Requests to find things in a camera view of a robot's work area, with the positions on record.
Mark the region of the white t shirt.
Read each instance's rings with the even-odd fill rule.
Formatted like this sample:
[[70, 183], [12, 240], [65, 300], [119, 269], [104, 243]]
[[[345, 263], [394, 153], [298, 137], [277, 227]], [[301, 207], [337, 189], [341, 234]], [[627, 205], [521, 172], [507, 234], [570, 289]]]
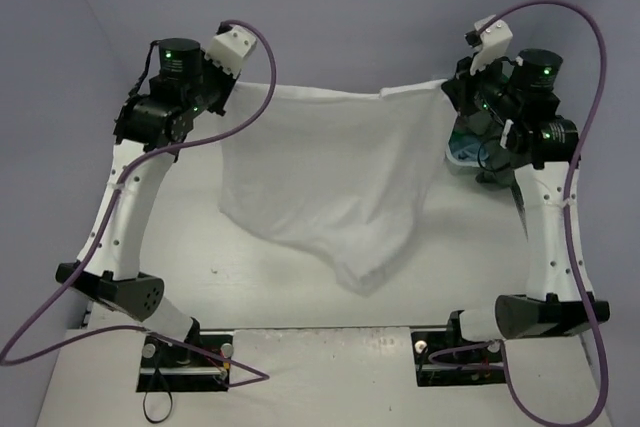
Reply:
[[280, 85], [261, 117], [221, 144], [219, 208], [367, 295], [413, 239], [455, 119], [438, 80], [373, 94]]

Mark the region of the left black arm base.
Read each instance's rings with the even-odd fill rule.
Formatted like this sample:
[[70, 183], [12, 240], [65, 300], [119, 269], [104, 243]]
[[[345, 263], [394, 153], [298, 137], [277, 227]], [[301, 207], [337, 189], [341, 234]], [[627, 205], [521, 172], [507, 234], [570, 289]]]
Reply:
[[230, 371], [230, 365], [220, 360], [146, 336], [141, 352], [136, 391], [227, 392]]

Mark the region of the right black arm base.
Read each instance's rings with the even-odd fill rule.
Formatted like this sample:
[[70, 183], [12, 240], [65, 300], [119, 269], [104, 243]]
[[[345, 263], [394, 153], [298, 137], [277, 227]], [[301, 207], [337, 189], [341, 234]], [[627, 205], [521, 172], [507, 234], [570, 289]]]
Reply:
[[411, 330], [418, 387], [475, 387], [505, 384], [500, 347], [489, 341], [466, 341], [460, 334], [460, 311], [444, 326]]

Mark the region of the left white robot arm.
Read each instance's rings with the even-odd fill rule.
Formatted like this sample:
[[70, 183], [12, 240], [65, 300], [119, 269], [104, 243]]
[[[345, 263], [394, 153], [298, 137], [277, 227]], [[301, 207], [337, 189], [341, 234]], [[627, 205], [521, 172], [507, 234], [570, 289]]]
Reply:
[[56, 272], [59, 283], [168, 337], [164, 355], [180, 367], [199, 356], [200, 324], [167, 299], [161, 278], [141, 272], [142, 241], [161, 183], [178, 159], [171, 146], [185, 141], [202, 113], [223, 114], [252, 48], [220, 35], [208, 48], [184, 38], [151, 44], [159, 72], [142, 73], [130, 90], [116, 119], [111, 173], [90, 237], [77, 260]]

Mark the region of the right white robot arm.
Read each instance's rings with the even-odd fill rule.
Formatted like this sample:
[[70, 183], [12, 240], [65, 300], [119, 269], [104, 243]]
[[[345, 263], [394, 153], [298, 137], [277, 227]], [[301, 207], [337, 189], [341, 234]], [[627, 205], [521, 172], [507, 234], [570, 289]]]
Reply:
[[[611, 316], [609, 303], [594, 295], [581, 255], [577, 176], [570, 170], [579, 132], [558, 114], [553, 91], [562, 58], [525, 49], [481, 70], [472, 62], [460, 60], [442, 89], [463, 127], [487, 147], [478, 182], [513, 193], [529, 248], [529, 274], [523, 293], [451, 314], [442, 345], [455, 359], [468, 357], [479, 342], [574, 336]], [[513, 69], [504, 73], [508, 62]]]

